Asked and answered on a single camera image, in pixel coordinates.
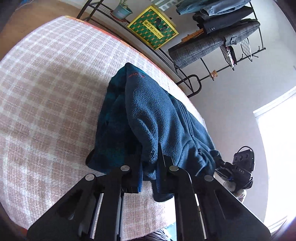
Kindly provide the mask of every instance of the blue flower pot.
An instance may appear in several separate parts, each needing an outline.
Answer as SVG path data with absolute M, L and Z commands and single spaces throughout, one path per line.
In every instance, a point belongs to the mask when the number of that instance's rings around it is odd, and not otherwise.
M 124 20 L 128 15 L 132 14 L 132 10 L 129 8 L 125 9 L 120 4 L 114 9 L 112 15 L 120 20 Z

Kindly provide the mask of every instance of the pink and white plaid fabric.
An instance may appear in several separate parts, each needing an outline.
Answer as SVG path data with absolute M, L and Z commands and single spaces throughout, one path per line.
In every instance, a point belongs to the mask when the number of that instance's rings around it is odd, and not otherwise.
M 60 17 L 20 41 L 0 62 L 0 201 L 29 228 L 84 175 L 108 82 L 130 62 L 195 107 L 155 64 L 109 33 Z M 153 200 L 150 182 L 127 194 L 123 240 L 175 222 L 174 200 Z

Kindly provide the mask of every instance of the wall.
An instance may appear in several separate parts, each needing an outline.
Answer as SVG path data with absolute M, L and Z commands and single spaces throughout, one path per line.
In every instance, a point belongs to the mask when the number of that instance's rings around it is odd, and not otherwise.
M 81 8 L 86 0 L 63 1 Z M 112 8 L 118 2 L 117 0 L 104 1 L 106 5 Z M 129 20 L 132 20 L 150 2 L 149 0 L 128 0 L 128 4 L 134 12 L 129 17 Z M 239 63 L 235 67 L 235 71 L 226 69 L 220 72 L 215 81 L 204 80 L 202 91 L 190 100 L 205 119 L 210 136 L 224 160 L 231 162 L 233 154 L 243 145 L 251 146 L 254 149 L 256 160 L 256 167 L 253 172 L 254 184 L 247 191 L 244 204 L 263 221 L 267 205 L 268 173 L 264 147 L 253 111 L 296 85 L 294 67 L 296 66 L 296 34 L 284 14 L 272 0 L 252 0 L 252 4 L 261 23 L 264 45 L 267 50 L 258 53 L 259 58 L 253 57 L 253 62 L 244 60 Z M 162 48 L 164 51 L 179 43 L 181 38 L 187 34 L 198 30 L 192 20 L 193 14 L 179 16 L 174 8 L 168 9 L 165 13 L 173 18 L 179 35 Z M 150 54 L 155 62 L 158 61 L 133 36 L 123 31 L 121 33 L 147 55 Z M 252 34 L 249 40 L 252 50 L 256 51 L 258 45 L 260 45 L 259 32 L 256 31 Z M 234 49 L 237 58 L 240 59 L 240 46 L 235 46 Z M 220 49 L 213 51 L 203 59 L 210 71 L 218 70 L 226 65 Z M 197 74 L 199 77 L 207 75 L 201 61 L 190 64 L 183 71 L 187 75 Z

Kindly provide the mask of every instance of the bright window light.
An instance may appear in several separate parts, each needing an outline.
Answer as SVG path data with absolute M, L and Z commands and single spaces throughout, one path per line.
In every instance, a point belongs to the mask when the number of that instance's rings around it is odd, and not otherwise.
M 254 111 L 268 169 L 268 200 L 264 224 L 276 231 L 295 214 L 296 87 Z

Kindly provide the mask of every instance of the silver rivet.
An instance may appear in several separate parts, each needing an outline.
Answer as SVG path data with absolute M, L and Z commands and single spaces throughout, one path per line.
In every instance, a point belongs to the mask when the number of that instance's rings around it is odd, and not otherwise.
M 92 181 L 93 179 L 94 179 L 94 175 L 93 174 L 87 174 L 85 176 L 85 180 L 87 180 L 87 181 Z
M 205 175 L 204 179 L 207 181 L 207 182 L 211 182 L 214 180 L 214 178 L 211 176 L 211 175 Z
M 120 170 L 122 170 L 123 172 L 127 172 L 129 170 L 129 166 L 127 165 L 123 165 Z
M 177 166 L 170 166 L 170 170 L 171 170 L 172 172 L 176 172 L 176 171 L 179 170 L 179 168 L 178 168 Z

